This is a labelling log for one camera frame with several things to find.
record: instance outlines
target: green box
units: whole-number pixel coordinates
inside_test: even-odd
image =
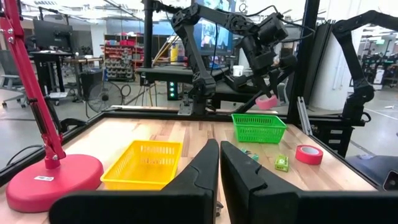
[[[286,124],[274,115],[232,114],[232,120],[239,142],[278,144],[286,130]]]
[[[275,170],[289,171],[289,158],[284,155],[279,155],[275,160]]]

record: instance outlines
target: green basket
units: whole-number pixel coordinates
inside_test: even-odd
[[[274,115],[232,114],[235,135],[239,142],[278,144],[286,124]]]

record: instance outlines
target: office chair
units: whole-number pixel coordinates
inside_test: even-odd
[[[22,108],[25,108],[25,88],[22,85],[21,79],[19,78],[19,72],[9,50],[0,50],[0,63],[5,73],[5,75],[1,75],[3,79],[2,82],[0,82],[0,89],[21,93],[18,96],[4,100],[2,102],[2,107],[7,107],[6,102],[16,100],[18,103],[21,104]]]

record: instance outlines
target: yellow plastic basket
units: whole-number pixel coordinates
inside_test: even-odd
[[[174,177],[182,143],[133,141],[102,175],[108,190],[161,190]]]

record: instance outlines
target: red tape roll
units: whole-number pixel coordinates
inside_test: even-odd
[[[296,159],[310,165],[321,164],[323,157],[322,150],[309,145],[299,145],[296,148]]]

